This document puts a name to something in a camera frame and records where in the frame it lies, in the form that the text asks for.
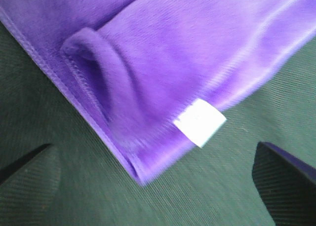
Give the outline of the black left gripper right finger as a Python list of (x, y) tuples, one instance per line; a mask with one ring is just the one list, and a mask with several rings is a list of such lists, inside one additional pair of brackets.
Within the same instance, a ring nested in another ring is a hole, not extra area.
[(259, 142), (252, 180), (277, 226), (316, 224), (316, 170), (269, 142)]

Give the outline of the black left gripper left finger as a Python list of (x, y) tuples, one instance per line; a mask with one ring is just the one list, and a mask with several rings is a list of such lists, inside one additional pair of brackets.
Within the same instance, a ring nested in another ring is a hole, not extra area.
[(30, 162), (33, 158), (43, 152), (45, 149), (49, 148), (51, 144), (43, 144), (31, 152), (25, 154), (19, 159), (15, 160), (11, 164), (0, 169), (0, 183), (3, 184), (9, 177), (11, 177), (15, 172), (21, 169), (25, 164)]

